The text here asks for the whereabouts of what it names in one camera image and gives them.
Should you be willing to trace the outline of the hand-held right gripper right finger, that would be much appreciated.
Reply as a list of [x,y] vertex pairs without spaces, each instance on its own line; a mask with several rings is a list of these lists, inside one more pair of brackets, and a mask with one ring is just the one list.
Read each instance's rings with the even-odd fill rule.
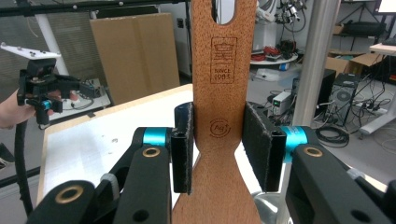
[[246,103],[242,143],[262,191],[278,191],[286,134],[267,118],[262,105]]

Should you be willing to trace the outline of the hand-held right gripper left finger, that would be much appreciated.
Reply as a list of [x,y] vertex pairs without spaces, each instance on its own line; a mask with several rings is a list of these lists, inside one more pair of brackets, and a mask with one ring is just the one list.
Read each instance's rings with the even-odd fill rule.
[[175,127],[171,132],[174,192],[191,193],[193,159],[193,103],[175,108]]

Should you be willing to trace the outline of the wooden rice paddle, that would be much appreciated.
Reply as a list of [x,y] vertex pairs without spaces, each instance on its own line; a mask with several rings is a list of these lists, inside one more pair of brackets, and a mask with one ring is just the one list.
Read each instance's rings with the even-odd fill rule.
[[256,0],[234,0],[225,24],[212,18],[211,0],[191,0],[194,139],[199,155],[192,193],[181,194],[173,224],[260,224],[239,171]]

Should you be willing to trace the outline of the white stand leg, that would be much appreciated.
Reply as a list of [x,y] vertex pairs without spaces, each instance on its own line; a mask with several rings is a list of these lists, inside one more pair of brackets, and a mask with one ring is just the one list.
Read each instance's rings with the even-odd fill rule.
[[41,31],[44,39],[46,41],[46,44],[47,44],[47,46],[49,48],[49,51],[57,53],[58,56],[59,56],[59,58],[57,59],[57,63],[56,63],[58,72],[61,75],[67,75],[68,76],[69,72],[68,72],[67,67],[65,65],[63,55],[62,55],[62,53],[61,53],[61,51],[59,49],[57,40],[56,40],[56,38],[54,36],[54,33],[52,32],[52,29],[51,29],[51,26],[50,26],[50,22],[48,20],[47,15],[46,14],[36,14],[35,15],[35,19],[36,19],[36,21],[38,23],[38,26],[40,28],[40,31]]

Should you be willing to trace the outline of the white box with green light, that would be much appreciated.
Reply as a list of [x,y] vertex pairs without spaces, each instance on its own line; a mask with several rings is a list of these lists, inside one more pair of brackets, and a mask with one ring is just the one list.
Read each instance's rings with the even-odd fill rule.
[[280,94],[275,96],[272,101],[273,114],[280,116],[284,114],[291,105],[292,95],[290,92],[282,91]]

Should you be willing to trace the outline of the flat cardboard sheet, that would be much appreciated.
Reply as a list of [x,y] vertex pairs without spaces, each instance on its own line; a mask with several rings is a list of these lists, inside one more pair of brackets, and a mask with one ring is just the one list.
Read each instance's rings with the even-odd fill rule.
[[97,19],[90,24],[116,105],[179,85],[169,13]]

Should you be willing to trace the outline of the black metal bar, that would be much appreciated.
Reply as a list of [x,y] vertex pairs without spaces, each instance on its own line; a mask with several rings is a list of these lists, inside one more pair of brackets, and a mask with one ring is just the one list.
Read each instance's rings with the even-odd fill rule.
[[142,7],[161,4],[178,4],[190,2],[190,0],[83,0],[78,2],[66,2],[64,0],[49,0],[48,3],[34,3],[34,0],[12,0],[13,7],[1,6],[0,18],[23,16],[32,17],[39,14],[87,12],[101,9]]

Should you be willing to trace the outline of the round white table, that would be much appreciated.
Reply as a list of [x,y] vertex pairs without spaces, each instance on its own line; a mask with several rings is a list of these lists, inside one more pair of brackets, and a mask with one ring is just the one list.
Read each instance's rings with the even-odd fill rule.
[[282,63],[291,63],[295,60],[297,60],[298,55],[297,54],[293,54],[291,58],[284,60],[284,59],[278,59],[275,62],[270,62],[270,61],[259,61],[259,62],[255,62],[255,61],[250,61],[250,64],[252,65],[274,65],[274,64],[282,64]]

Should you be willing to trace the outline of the black computer tower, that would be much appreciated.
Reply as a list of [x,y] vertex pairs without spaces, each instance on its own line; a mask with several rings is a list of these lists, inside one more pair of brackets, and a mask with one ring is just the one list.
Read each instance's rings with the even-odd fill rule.
[[315,115],[319,115],[327,108],[329,97],[332,92],[332,85],[334,83],[336,71],[332,69],[325,69],[321,87],[318,95],[318,103],[315,111]]

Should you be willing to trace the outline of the grey computer tower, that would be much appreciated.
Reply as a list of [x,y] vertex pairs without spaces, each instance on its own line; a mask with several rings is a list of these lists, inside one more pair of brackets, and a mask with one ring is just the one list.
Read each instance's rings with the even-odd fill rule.
[[360,79],[360,75],[347,73],[336,77],[329,98],[331,104],[327,108],[327,115],[334,124],[343,126],[346,123]]

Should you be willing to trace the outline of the metal pole with round base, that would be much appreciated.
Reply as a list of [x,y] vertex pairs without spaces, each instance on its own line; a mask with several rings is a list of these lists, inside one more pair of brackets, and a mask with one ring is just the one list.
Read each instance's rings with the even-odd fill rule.
[[[341,0],[313,0],[303,69],[290,127],[292,130],[299,126],[311,125],[340,3]],[[291,161],[283,162],[278,192],[260,193],[254,197],[259,213],[268,215],[264,219],[268,224],[288,224],[290,220],[286,206],[290,170]]]

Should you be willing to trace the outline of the open cardboard box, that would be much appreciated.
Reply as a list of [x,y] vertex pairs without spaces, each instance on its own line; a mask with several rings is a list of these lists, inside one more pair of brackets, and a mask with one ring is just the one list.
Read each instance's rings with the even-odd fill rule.
[[380,63],[382,56],[376,53],[363,54],[330,54],[327,57],[325,68],[341,73],[362,75],[364,70]]

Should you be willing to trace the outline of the white desk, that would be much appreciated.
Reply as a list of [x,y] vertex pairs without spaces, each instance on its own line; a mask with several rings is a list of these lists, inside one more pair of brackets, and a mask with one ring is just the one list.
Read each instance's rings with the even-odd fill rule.
[[[382,43],[372,45],[370,47],[370,51],[374,51],[376,53],[388,56],[396,57],[396,47],[395,46],[387,46]],[[382,128],[386,124],[394,121],[396,119],[396,92],[393,95],[393,98],[390,102],[389,109],[387,112],[380,117],[368,122],[364,126],[359,128],[359,132],[363,135],[369,135],[374,133],[378,129]]]

